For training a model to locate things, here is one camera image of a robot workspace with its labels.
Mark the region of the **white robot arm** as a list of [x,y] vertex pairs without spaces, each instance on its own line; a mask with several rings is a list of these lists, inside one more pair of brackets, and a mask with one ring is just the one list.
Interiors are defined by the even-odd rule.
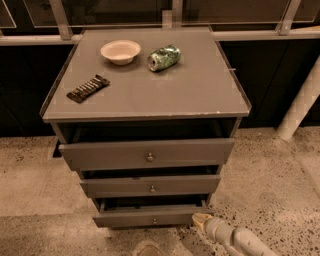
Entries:
[[195,226],[209,239],[221,244],[230,256],[278,256],[248,228],[232,227],[210,214],[192,215]]

